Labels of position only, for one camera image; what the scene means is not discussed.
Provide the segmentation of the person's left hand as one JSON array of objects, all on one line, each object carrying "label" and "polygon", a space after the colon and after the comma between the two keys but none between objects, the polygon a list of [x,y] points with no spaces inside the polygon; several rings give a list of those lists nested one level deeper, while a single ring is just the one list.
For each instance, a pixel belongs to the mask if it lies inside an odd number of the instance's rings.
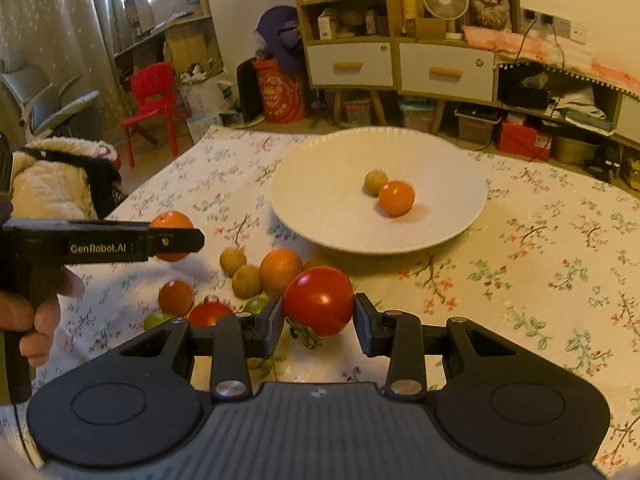
[{"label": "person's left hand", "polygon": [[32,282],[37,287],[36,299],[17,292],[1,293],[1,329],[20,334],[21,355],[30,366],[40,367],[49,359],[61,321],[58,297],[81,298],[85,285],[65,266],[36,269]]}]

